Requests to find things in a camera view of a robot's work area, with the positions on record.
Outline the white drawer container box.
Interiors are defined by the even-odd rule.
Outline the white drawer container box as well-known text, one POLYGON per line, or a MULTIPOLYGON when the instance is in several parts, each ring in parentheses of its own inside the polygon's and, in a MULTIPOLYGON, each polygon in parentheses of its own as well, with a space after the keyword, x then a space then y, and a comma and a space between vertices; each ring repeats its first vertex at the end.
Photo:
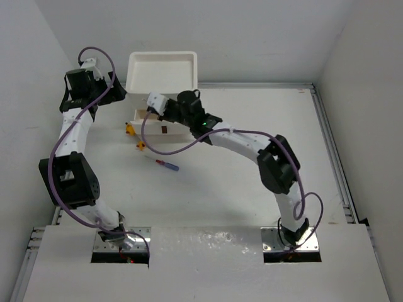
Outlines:
POLYGON ((197 64, 197 54, 192 51, 131 53, 125 90, 135 108, 133 125, 141 125, 150 92, 174 99, 182 91, 196 89, 197 64))

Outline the small blue red screwdriver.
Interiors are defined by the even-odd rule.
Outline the small blue red screwdriver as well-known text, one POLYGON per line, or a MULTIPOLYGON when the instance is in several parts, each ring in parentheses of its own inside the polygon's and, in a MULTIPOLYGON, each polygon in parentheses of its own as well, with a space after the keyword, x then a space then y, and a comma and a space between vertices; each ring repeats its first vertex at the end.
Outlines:
POLYGON ((150 160, 152 160, 153 162, 155 162, 155 163, 157 163, 157 164, 159 164, 159 165, 161 165, 161 166, 167 168, 167 169, 170 169, 170 170, 176 171, 176 172, 179 171, 179 167, 176 166, 176 165, 174 165, 174 164, 172 164, 172 163, 165 162, 165 161, 159 160, 159 159, 155 159, 155 158, 150 157, 150 156, 148 156, 148 155, 146 155, 145 157, 148 158, 148 159, 150 159, 150 160))

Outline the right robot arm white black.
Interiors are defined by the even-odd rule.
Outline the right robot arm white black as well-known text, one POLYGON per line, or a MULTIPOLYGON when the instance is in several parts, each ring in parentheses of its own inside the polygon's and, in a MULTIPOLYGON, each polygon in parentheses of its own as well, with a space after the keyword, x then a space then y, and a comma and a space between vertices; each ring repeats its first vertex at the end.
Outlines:
POLYGON ((305 216, 305 191, 300 163, 285 137, 261 131, 240 130, 207 113, 199 90, 183 91, 176 99, 151 94, 148 109, 160 121, 179 123, 189 128, 199 142, 226 148, 248 158, 258 166, 263 186, 275 195, 285 240, 296 245, 309 227, 305 216))

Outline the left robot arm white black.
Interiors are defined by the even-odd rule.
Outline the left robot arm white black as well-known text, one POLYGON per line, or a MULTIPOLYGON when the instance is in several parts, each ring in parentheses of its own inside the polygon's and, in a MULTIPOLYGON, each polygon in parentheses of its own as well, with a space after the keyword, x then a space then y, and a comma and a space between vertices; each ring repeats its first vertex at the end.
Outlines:
POLYGON ((102 241, 118 243, 125 237, 124 217, 100 198, 98 178, 84 156, 89 129, 99 106, 122 101, 126 92, 114 73, 111 83, 89 69, 65 74, 65 93, 59 110, 63 116, 61 143, 52 160, 38 168, 53 204, 63 204, 74 218, 99 230, 102 241))

